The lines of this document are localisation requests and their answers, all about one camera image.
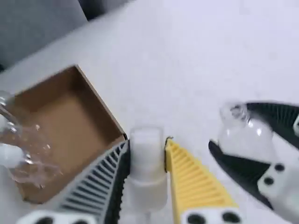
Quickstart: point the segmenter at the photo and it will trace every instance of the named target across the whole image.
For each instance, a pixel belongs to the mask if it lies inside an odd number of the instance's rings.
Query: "brown cardboard box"
[[[15,105],[29,111],[31,120],[42,127],[52,146],[53,161],[63,172],[43,189],[17,183],[23,199],[31,203],[50,200],[90,162],[126,138],[76,66],[18,94]]]

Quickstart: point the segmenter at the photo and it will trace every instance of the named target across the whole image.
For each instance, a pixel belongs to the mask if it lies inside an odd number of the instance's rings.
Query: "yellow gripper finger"
[[[199,160],[170,138],[165,150],[175,224],[244,223],[237,204]]]

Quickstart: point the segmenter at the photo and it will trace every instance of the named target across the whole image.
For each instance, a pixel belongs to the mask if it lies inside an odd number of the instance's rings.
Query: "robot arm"
[[[225,188],[187,150],[168,138],[165,167],[171,174],[175,224],[245,223]],[[84,179],[68,193],[57,212],[35,211],[17,224],[116,224],[122,189],[129,175],[128,141],[98,159]]]

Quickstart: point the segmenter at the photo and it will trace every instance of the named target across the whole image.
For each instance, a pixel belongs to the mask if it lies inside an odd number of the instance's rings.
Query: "clear plastic bottle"
[[[271,127],[244,103],[228,102],[220,108],[223,127],[218,143],[224,153],[261,162],[276,160]]]
[[[13,98],[0,91],[0,165],[9,170],[13,180],[43,188],[47,181],[61,175],[53,163],[49,141],[39,125],[22,126],[7,108],[8,102],[11,106]]]

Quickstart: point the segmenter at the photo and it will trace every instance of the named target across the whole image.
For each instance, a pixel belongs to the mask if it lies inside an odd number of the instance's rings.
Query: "table surface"
[[[284,224],[228,178],[207,144],[226,100],[299,103],[298,40],[296,0],[136,0],[8,69],[0,89],[17,93],[78,64],[127,133],[161,125],[208,165],[249,223]],[[1,172],[0,217],[10,224],[32,207]],[[168,203],[153,219],[170,216]]]

